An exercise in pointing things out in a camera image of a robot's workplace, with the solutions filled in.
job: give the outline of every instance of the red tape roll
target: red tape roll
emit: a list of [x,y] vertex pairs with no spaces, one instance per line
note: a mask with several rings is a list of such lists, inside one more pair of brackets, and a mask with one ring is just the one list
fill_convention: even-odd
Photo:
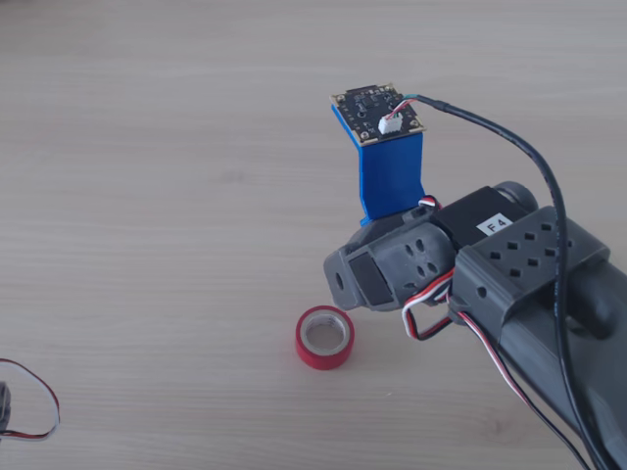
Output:
[[[315,326],[328,325],[342,335],[341,343],[332,350],[317,348],[312,345],[307,333]],[[303,362],[319,370],[334,369],[349,358],[355,341],[355,327],[349,315],[330,305],[310,308],[296,324],[296,351]]]

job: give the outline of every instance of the light wood surface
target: light wood surface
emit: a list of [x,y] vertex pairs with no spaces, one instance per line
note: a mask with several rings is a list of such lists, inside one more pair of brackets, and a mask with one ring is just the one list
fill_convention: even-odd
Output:
[[[416,344],[356,310],[329,372],[294,328],[362,217],[327,97],[375,82],[524,135],[627,268],[626,22],[622,0],[0,1],[0,355],[63,407],[0,468],[576,468],[462,328]],[[548,203],[507,143],[419,112],[444,203],[507,179]],[[12,427],[45,428],[0,379]]]

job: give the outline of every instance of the gray plastic housing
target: gray plastic housing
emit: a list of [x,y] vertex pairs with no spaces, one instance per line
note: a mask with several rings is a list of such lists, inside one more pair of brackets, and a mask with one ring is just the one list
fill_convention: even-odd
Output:
[[344,310],[395,310],[449,271],[456,252],[449,237],[427,222],[431,213],[422,206],[374,220],[327,257],[324,274],[333,302]]
[[[609,248],[568,221],[567,332],[578,383],[603,441],[627,468],[627,276]],[[543,208],[459,251],[451,298],[575,431],[555,342],[555,210]]]
[[[609,249],[572,220],[568,220],[568,239],[569,270],[609,258]],[[484,330],[498,341],[515,310],[555,279],[555,255],[552,207],[464,247],[453,276],[454,308],[478,315]]]

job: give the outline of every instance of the circuit board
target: circuit board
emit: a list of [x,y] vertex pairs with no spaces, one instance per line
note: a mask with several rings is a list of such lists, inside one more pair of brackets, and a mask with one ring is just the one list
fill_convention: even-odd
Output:
[[403,116],[401,129],[397,132],[381,134],[378,129],[379,121],[394,110],[402,100],[403,95],[392,83],[355,88],[331,96],[331,103],[344,120],[348,130],[352,132],[356,142],[362,147],[425,130],[413,108],[407,106],[401,111]]

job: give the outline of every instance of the white connector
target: white connector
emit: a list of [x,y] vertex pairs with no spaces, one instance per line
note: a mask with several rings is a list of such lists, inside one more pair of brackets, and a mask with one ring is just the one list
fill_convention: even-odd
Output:
[[381,134],[389,134],[390,132],[398,132],[401,130],[401,126],[403,125],[403,115],[398,113],[394,117],[390,117],[387,119],[387,116],[384,116],[379,121],[379,132]]

